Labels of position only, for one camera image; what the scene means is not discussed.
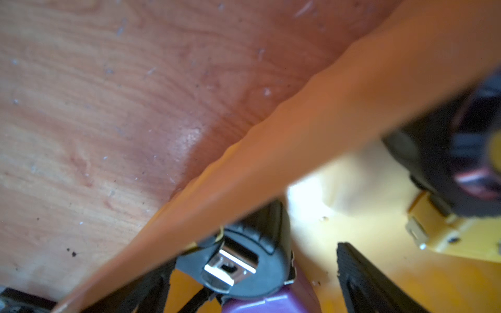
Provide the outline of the black round tape measure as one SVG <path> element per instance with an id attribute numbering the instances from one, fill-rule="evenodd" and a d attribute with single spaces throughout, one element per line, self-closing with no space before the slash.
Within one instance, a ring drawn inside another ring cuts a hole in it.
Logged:
<path id="1" fill-rule="evenodd" d="M 274 200 L 225 226 L 222 239 L 182 254 L 176 268 L 231 299 L 258 299 L 292 284 L 297 271 L 284 203 Z"/>

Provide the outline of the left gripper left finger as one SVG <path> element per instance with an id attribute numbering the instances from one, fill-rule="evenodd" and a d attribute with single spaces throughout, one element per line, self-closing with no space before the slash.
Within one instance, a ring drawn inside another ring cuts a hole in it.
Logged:
<path id="1" fill-rule="evenodd" d="M 175 268 L 173 258 L 82 312 L 164 312 Z"/>

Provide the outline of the purple tape measure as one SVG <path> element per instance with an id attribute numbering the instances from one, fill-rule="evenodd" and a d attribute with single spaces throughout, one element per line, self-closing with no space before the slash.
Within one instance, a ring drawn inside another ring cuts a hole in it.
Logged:
<path id="1" fill-rule="evenodd" d="M 293 284 L 258 300 L 232 299 L 222 306 L 222 313 L 321 313 L 322 309 L 312 284 L 300 267 Z"/>

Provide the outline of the small yellow tape measure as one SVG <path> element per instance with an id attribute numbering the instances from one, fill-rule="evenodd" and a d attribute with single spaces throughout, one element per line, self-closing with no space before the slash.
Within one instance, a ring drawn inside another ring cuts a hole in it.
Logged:
<path id="1" fill-rule="evenodd" d="M 390 155 L 443 216 L 500 216 L 500 71 L 385 135 Z"/>

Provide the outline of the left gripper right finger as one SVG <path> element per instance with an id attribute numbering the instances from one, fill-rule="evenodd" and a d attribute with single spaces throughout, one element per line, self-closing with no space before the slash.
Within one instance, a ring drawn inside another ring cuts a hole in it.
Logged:
<path id="1" fill-rule="evenodd" d="M 348 312 L 427 312 L 351 244 L 337 245 L 337 264 Z"/>

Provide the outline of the yellow oval storage tray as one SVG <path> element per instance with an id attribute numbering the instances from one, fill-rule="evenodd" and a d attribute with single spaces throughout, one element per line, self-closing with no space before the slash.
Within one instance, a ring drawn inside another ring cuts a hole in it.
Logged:
<path id="1" fill-rule="evenodd" d="M 55 311 L 87 309 L 499 65 L 499 1 L 403 1 L 230 146 Z"/>

